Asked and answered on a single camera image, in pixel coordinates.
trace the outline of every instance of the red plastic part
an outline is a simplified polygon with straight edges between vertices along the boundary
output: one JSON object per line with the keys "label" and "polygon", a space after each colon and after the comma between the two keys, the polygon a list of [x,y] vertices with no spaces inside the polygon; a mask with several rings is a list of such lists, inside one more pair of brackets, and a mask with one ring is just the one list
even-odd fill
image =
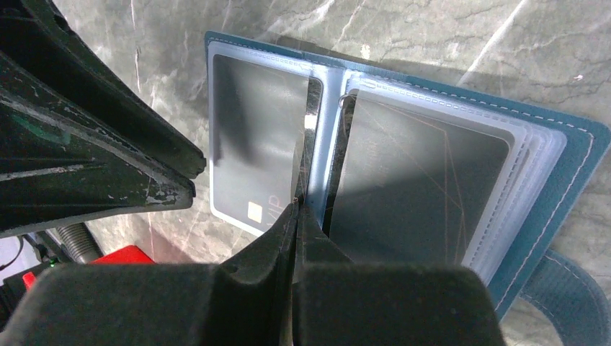
{"label": "red plastic part", "polygon": [[34,285],[36,277],[34,276],[33,272],[27,272],[21,277],[21,279],[23,280],[23,284],[25,285],[25,290],[30,290],[32,285]]}
{"label": "red plastic part", "polygon": [[155,262],[136,245],[129,245],[91,262],[96,265],[154,265]]}

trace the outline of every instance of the dark gray card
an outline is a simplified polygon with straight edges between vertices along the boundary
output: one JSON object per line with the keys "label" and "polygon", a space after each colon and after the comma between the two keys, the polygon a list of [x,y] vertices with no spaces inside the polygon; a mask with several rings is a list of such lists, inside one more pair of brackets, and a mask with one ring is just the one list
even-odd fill
{"label": "dark gray card", "polygon": [[354,96],[342,117],[331,239],[358,262],[460,264],[509,144]]}
{"label": "dark gray card", "polygon": [[213,207],[266,231],[300,182],[304,119],[319,107],[306,104],[320,100],[320,82],[220,55],[212,73]]}

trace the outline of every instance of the gray marble countertop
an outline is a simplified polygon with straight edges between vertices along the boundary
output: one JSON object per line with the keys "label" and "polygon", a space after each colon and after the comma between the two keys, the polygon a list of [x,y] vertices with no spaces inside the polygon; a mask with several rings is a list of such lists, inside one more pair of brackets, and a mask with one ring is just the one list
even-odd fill
{"label": "gray marble countertop", "polygon": [[[145,102],[208,153],[204,34],[217,30],[570,112],[611,125],[611,1],[55,0],[72,29]],[[607,157],[553,247],[611,294]],[[220,262],[253,236],[213,217],[208,173],[189,210],[89,223],[105,252],[137,244],[159,262]],[[508,345],[559,345],[517,301]]]}

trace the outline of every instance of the elastic strap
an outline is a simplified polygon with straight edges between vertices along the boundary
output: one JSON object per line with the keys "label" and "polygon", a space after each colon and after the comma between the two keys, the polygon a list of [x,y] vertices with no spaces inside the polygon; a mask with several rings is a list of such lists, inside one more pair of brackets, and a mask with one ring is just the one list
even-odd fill
{"label": "elastic strap", "polygon": [[520,297],[550,319],[565,346],[611,345],[611,312],[605,293],[563,255],[548,250]]}

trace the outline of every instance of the black cable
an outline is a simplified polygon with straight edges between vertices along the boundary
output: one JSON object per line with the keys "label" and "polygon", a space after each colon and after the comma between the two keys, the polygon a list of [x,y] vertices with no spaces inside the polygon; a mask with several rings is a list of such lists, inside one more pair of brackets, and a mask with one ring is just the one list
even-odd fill
{"label": "black cable", "polygon": [[29,245],[30,245],[30,246],[31,246],[33,249],[35,249],[35,248],[36,248],[37,243],[36,243],[36,241],[35,241],[35,240],[32,238],[32,236],[30,236],[29,234],[23,234],[23,235],[22,235],[22,237],[23,237],[23,240],[27,241],[27,243],[28,243],[28,244],[29,244]]}
{"label": "black cable", "polygon": [[23,250],[23,237],[18,236],[17,238],[19,239],[19,251],[15,255],[15,258],[11,260],[11,262],[6,263],[5,265],[0,265],[0,271],[6,269],[6,267],[15,263],[15,261],[17,261],[17,258],[19,258],[19,256],[21,255],[21,251]]}

